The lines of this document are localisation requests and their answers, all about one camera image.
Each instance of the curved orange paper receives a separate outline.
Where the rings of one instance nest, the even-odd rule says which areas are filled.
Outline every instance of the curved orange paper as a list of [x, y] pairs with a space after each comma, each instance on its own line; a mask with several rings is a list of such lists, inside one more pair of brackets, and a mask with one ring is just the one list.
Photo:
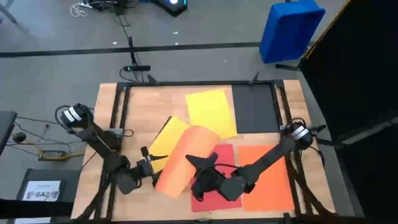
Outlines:
[[220, 137], [207, 128], [192, 126], [184, 131], [167, 161], [155, 189], [177, 198], [195, 175], [195, 168], [185, 155], [208, 157]]

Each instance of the yellow paper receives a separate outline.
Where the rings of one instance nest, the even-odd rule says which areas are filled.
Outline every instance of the yellow paper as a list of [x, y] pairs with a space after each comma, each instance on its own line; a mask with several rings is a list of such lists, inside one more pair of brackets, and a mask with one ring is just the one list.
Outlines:
[[[150, 154], [154, 156], [169, 156], [177, 145], [178, 140], [180, 140], [181, 135], [189, 127], [190, 125], [186, 124], [182, 120], [176, 117], [171, 117], [169, 122], [167, 122], [163, 130], [149, 147]], [[169, 157], [152, 161], [154, 171], [161, 171], [166, 165], [168, 159]]]
[[185, 99], [191, 125], [208, 128], [221, 139], [237, 135], [235, 120], [223, 90], [188, 94]]

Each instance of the white sign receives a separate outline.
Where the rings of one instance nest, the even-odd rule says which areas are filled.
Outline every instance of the white sign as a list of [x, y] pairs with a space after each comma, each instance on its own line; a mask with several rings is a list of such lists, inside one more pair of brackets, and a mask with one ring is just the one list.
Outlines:
[[[29, 181], [27, 183], [24, 201], [46, 201], [55, 202], [60, 195], [61, 181]], [[25, 223], [50, 223], [51, 217], [47, 218], [18, 218], [14, 224]]]

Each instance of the yellow cable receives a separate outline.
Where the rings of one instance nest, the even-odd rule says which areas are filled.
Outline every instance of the yellow cable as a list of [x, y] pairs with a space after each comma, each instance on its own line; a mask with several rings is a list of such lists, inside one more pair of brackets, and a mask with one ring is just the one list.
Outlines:
[[84, 155], [84, 153], [82, 153], [82, 152], [84, 152], [84, 150], [85, 150], [85, 148], [82, 147], [80, 150], [77, 150], [77, 151], [75, 151], [75, 152], [73, 152], [73, 153], [71, 153], [71, 154], [69, 154], [69, 155], [65, 155], [65, 156], [61, 156], [61, 157], [51, 157], [51, 156], [47, 156], [47, 155], [44, 153], [44, 151], [43, 151], [38, 145], [36, 145], [36, 143], [34, 143], [34, 142], [30, 141], [30, 140], [27, 140], [27, 139], [25, 139], [24, 142], [33, 145], [33, 146], [36, 148], [37, 152], [40, 154], [40, 156], [42, 156], [44, 159], [53, 159], [53, 160], [57, 160], [57, 159], [60, 159], [60, 160], [70, 159], [70, 158], [73, 158], [73, 157], [76, 157], [76, 156], [82, 156], [82, 155]]

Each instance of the power strip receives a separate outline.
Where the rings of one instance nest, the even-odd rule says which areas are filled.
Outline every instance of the power strip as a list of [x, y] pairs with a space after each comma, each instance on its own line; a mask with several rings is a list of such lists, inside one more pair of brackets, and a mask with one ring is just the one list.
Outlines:
[[[52, 158], [59, 158], [59, 157], [63, 157], [66, 156], [67, 153], [64, 151], [56, 151], [56, 150], [43, 150], [43, 154], [46, 157], [52, 157]], [[43, 157], [43, 155], [39, 156], [39, 161], [66, 161], [68, 160], [68, 158], [65, 159], [49, 159], [49, 158], [45, 158]]]

